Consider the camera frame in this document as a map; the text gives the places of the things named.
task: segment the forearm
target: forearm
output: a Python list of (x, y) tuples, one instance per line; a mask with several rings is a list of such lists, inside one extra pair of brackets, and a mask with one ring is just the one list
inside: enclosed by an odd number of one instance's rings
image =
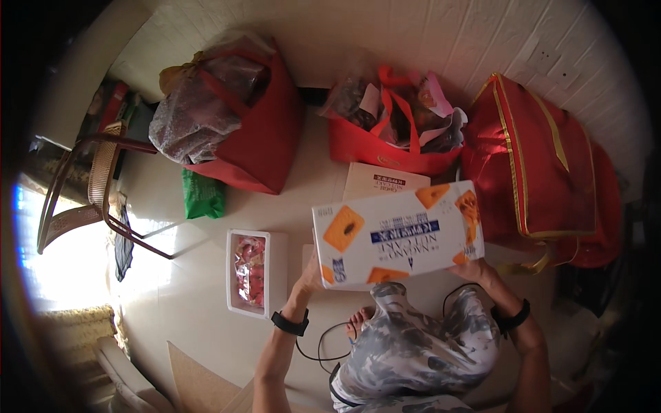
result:
[[(501, 317), (514, 317), (523, 308), (524, 301), (514, 294), (493, 268), (485, 267), (479, 283), (494, 301)], [(521, 355), (521, 366), (507, 413), (550, 412), (551, 372), (544, 334), (532, 314), (508, 334)]]
[[(310, 293), (300, 288), (300, 285), (296, 283), (292, 289), (292, 294), (282, 309), (282, 316), (286, 320), (297, 324), (303, 322), (309, 300)], [(284, 379), (292, 362), (295, 343), (296, 336), (274, 327), (255, 367), (255, 381), (282, 382), (284, 388)]]
[(546, 346), (528, 351), (521, 359), (519, 377), (506, 413), (551, 411), (551, 371)]
[[(484, 274), (479, 283), (494, 301), (498, 314), (501, 317), (516, 316), (523, 308), (524, 301), (502, 281), (496, 270), (487, 266), (483, 271)], [(535, 348), (546, 348), (544, 334), (532, 315), (529, 315), (519, 327), (509, 331), (508, 334), (512, 337), (512, 342), (521, 355)]]

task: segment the green package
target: green package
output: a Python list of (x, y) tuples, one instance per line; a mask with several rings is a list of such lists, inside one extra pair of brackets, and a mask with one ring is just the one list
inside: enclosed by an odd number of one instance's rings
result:
[(204, 215), (212, 219), (223, 216), (227, 186), (224, 182), (186, 168), (181, 170), (181, 178), (184, 182), (186, 219), (195, 219)]

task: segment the wall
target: wall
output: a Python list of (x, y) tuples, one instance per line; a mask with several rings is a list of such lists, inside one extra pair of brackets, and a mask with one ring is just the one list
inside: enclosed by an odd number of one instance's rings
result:
[(58, 62), (34, 117), (34, 135), (73, 148), (108, 68), (150, 16), (150, 10), (134, 0), (114, 0), (101, 12)]
[[(572, 112), (641, 195), (651, 147), (648, 114), (619, 44), (585, 0), (144, 0), (154, 12), (110, 73), (160, 100), (159, 72), (190, 61), (226, 28), (278, 40), (302, 87), (329, 87), (354, 45), (395, 67), (441, 76), (450, 101), (466, 107), (499, 71)], [(525, 61), (537, 42), (556, 47), (579, 77), (564, 89)]]

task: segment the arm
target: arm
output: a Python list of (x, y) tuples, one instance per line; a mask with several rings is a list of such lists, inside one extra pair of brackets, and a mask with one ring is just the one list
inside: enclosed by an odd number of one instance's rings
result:
[[(521, 311), (523, 300), (514, 295), (496, 270), (483, 259), (448, 270), (466, 280), (479, 283), (496, 304), (501, 317), (513, 317)], [(509, 334), (521, 355), (521, 367), (506, 412), (550, 412), (551, 372), (544, 334), (532, 314), (517, 328), (509, 331)]]
[[(282, 309), (282, 316), (291, 322), (303, 322), (310, 297), (320, 289), (323, 287), (315, 252), (303, 275), (294, 284), (292, 294)], [(295, 343), (296, 336), (274, 327), (254, 371), (254, 413), (291, 412), (285, 393), (285, 376), (292, 362)]]

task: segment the person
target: person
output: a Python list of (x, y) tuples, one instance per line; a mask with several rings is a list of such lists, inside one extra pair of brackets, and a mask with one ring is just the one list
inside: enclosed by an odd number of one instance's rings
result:
[[(507, 331), (521, 363), (506, 411), (550, 412), (548, 351), (540, 327), (529, 314), (529, 304), (484, 259), (448, 270), (479, 284), (495, 303), (500, 320), (518, 320)], [(314, 254), (280, 316), (302, 323), (312, 294), (321, 289)], [(379, 283), (370, 293), (375, 306), (360, 309), (346, 326), (355, 340), (346, 363), (333, 371), (334, 409), (339, 413), (472, 412), (457, 397), (477, 387), (490, 373), (502, 339), (475, 288), (461, 290), (442, 320), (413, 308), (400, 283)], [(284, 380), (295, 341), (296, 335), (278, 327), (267, 339), (254, 373), (253, 412), (291, 411)]]

